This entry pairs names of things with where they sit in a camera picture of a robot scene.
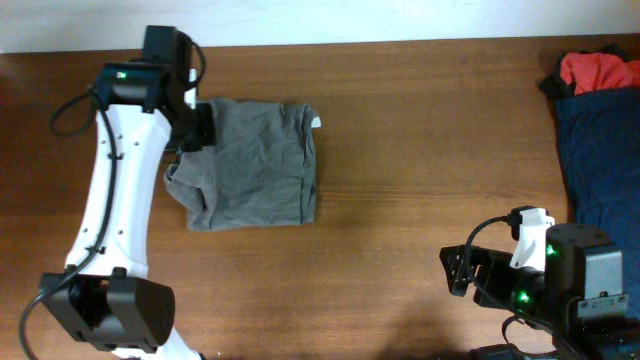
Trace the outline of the grey shorts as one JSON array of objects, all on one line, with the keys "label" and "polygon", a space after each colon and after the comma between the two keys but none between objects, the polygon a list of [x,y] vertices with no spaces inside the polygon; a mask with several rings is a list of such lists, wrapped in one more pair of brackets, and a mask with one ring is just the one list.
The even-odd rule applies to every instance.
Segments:
[{"label": "grey shorts", "polygon": [[183,153],[163,175],[187,227],[215,232],[310,224],[317,202],[314,129],[308,105],[213,98],[216,143]]}]

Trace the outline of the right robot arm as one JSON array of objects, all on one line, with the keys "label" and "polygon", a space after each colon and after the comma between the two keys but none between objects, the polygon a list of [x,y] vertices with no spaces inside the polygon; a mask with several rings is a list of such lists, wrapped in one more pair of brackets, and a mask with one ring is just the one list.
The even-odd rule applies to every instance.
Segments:
[{"label": "right robot arm", "polygon": [[547,359],[636,359],[639,322],[628,317],[623,255],[606,233],[580,224],[520,225],[517,246],[503,252],[474,245],[439,253],[449,291],[506,310],[552,337]]}]

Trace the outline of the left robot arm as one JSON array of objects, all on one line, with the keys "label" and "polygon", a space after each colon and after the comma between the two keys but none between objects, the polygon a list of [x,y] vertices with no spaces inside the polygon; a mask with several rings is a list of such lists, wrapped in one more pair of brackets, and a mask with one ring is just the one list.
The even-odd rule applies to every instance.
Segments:
[{"label": "left robot arm", "polygon": [[175,328],[173,290],[148,277],[147,230],[164,154],[215,142],[196,98],[201,48],[172,26],[146,28],[141,55],[106,64],[86,92],[97,148],[83,219],[59,273],[36,302],[78,342],[123,359],[195,359]]}]

